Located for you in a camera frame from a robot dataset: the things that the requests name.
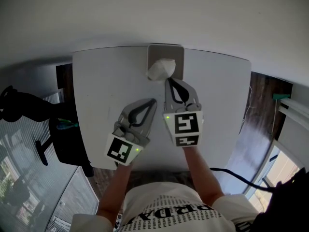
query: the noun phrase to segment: black office chair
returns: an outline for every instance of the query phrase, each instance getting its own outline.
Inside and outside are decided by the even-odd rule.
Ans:
[[[7,87],[0,95],[0,120],[16,122],[25,116],[36,122],[49,119],[50,138],[41,145],[36,141],[36,149],[42,163],[47,166],[45,151],[51,143],[54,145],[56,155],[60,162],[81,166],[87,177],[94,175],[93,168],[84,147],[81,131],[79,127],[71,127],[59,130],[59,119],[69,120],[78,123],[76,108],[74,103],[63,102],[51,104],[34,95],[18,92],[12,86]]]

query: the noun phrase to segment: white wall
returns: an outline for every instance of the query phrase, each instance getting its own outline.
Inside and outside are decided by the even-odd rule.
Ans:
[[[291,98],[309,107],[309,88],[294,84]],[[309,170],[308,130],[286,117],[278,141]]]
[[[12,85],[19,92],[45,97],[58,90],[56,66],[46,65],[0,72],[0,94]]]
[[[0,0],[0,67],[174,43],[248,59],[255,72],[309,86],[308,11],[309,0]]]

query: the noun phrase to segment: white table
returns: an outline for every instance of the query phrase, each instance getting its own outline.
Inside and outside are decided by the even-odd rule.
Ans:
[[[135,170],[183,171],[181,148],[173,146],[162,113],[164,83],[147,79],[147,47],[128,46],[76,52],[74,94],[84,145],[93,167],[115,169],[103,156],[107,135],[122,109],[139,99],[155,98],[157,110],[150,143]],[[235,147],[248,98],[250,62],[227,55],[185,50],[183,80],[197,91],[204,112],[199,149],[211,167],[225,167]]]

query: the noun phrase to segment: black cable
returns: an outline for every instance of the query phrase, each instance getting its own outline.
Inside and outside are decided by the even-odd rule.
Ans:
[[[234,177],[236,177],[237,179],[241,180],[242,182],[246,183],[247,185],[251,186],[251,187],[254,187],[256,189],[259,189],[259,190],[262,190],[262,191],[267,191],[267,192],[271,192],[273,193],[275,191],[275,188],[272,188],[272,187],[269,187],[269,188],[265,188],[265,187],[261,187],[261,186],[258,186],[252,182],[250,182],[249,180],[246,180],[244,177],[228,170],[228,169],[224,169],[224,168],[210,168],[212,171],[222,171],[222,172],[226,172]]]

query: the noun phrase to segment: black lettering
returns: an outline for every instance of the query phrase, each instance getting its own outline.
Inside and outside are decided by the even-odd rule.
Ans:
[[[178,210],[177,210],[177,214],[179,214],[179,215],[183,215],[183,214],[186,214],[186,213],[188,213],[188,212],[193,212],[193,211],[195,211],[195,210],[191,207],[191,205],[189,205],[189,204],[187,204],[187,205],[185,205],[185,206],[183,206],[183,207],[175,207],[175,209],[178,209]]]
[[[148,217],[150,216],[150,214],[152,213],[153,211],[150,211],[149,213],[140,213],[139,216],[141,219],[143,219],[144,221],[148,221],[150,220]]]
[[[132,223],[135,218],[136,217],[131,218],[131,220],[129,222],[127,222],[127,224],[125,224],[125,225],[128,225],[128,224]]]
[[[186,222],[187,220],[185,219],[185,216],[184,215],[182,215],[182,218],[183,218],[183,221],[184,222]]]
[[[187,218],[189,219],[189,221],[192,220],[190,214],[187,214]]]
[[[193,220],[196,220],[195,212],[192,213]]]
[[[163,217],[163,216],[161,215],[161,211],[164,211],[165,217]],[[173,217],[172,214],[170,213],[170,209],[169,209],[169,208],[164,208],[164,209],[157,210],[157,211],[154,213],[154,216],[155,216],[156,218],[170,218],[170,217]]]
[[[201,219],[202,219],[202,220],[205,220],[205,219],[204,219],[204,213],[203,213],[202,211],[200,211],[200,214],[201,214]]]
[[[199,209],[200,211],[213,210],[211,207],[205,204],[198,206],[197,209]]]

